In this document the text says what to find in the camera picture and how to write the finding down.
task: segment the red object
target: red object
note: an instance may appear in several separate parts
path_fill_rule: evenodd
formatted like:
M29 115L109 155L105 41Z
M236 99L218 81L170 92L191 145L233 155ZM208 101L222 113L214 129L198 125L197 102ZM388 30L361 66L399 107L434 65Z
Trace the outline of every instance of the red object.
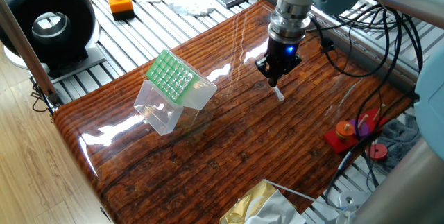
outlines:
M387 147L384 144L373 144L370 146L369 150L367 150L370 159L375 161L383 161L387 158Z
M324 140L333 148L336 154L344 153L350 150L353 146L358 143L356 137L351 136L347 139L342 139L336 134L336 129L330 130L324 134Z
M378 121L378 119L376 119L376 121L373 121L373 117L375 117L377 111L378 111L378 109L371 109L359 117L359 119L362 119L366 114L368 115L366 123L368 125L368 128L370 129L370 132L372 132L375 129L376 123ZM386 122L387 122L387 118L383 117L381 119L381 121L379 122L379 126L382 126Z
M368 126L369 132L372 132L375 129L377 120L376 122L373 122L373 117L375 117L376 113L377 109L371 109L359 116L359 119L362 119L366 114L368 115L366 124ZM379 126L382 126L385 122L387 122L387 119L383 117L379 123ZM336 128L326 132L324 134L324 140L328 143L328 145L330 145L330 147L332 147L336 154L345 153L358 143L358 140L355 136L348 137L347 139L342 139L338 137L338 135L336 134Z

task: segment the glossy wood surface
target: glossy wood surface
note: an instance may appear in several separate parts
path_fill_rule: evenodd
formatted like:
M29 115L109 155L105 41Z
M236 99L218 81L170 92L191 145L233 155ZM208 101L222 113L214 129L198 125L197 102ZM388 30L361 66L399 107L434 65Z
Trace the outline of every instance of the glossy wood surface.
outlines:
M302 64L278 83L286 96L279 102L254 64L266 50L272 9L259 1L173 50L218 90L203 110L185 109L170 135L159 136L133 108L151 63L55 113L55 125L116 222L218 223L262 178L315 198L325 190L341 157L322 135L351 119L380 79L337 76L318 38L308 35L298 51ZM364 72L352 62L348 70ZM385 104L400 97L382 88ZM366 110L378 105L376 96ZM284 195L299 212L310 204Z

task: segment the black device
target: black device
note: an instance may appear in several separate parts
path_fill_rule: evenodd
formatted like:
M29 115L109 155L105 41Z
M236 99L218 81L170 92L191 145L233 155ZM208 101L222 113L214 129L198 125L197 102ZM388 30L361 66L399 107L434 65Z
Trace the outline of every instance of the black device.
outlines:
M88 57L85 45L92 36L95 15L90 0L5 0L40 62L50 70L70 67ZM35 23L52 12L60 21L44 29ZM0 28L0 40L18 55Z
M276 86L278 79L287 75L302 59L296 53L299 43L283 44L271 37L264 58L256 60L257 69L268 79L271 87Z

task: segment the orange block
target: orange block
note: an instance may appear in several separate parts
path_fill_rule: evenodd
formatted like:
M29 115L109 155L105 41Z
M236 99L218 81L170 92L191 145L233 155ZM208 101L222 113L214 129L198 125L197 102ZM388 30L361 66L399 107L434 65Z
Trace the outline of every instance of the orange block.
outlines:
M108 0L112 13L133 11L133 2L131 0Z

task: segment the wood grain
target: wood grain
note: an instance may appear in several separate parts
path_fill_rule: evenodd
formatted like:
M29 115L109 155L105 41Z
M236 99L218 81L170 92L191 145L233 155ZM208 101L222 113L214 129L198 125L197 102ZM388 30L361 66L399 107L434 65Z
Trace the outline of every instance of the wood grain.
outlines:
M12 87L28 79L29 74L27 70L20 69L13 65L7 57L3 54L3 44L0 42L0 70L5 76L5 81Z
M336 76L318 38L308 35L298 51L302 64L278 83L286 96L279 102L254 64L266 50L272 9L259 1L173 50L218 90L203 110L185 109L170 135L159 136L133 109L151 62L54 114L117 223L217 223L262 178L315 198L325 190L341 157L322 135L351 119L380 79ZM364 72L350 62L348 69ZM401 96L382 88L384 102ZM366 110L378 103L372 98ZM284 195L301 212L310 204Z
M37 216L34 222L35 224L75 224L64 201Z
M100 212L101 205L86 184L65 199L65 203L76 224L110 224Z
M0 60L6 60L3 51ZM49 113L32 111L35 99L29 96L32 84L27 72L8 67L8 74L25 73L22 82L10 86L1 70L5 67L0 67L0 223L35 223L37 216L57 211L60 202L67 204L74 220L81 220L86 213L91 223L109 223ZM39 102L36 108L44 109L45 105ZM86 204L71 212L70 200L79 194Z

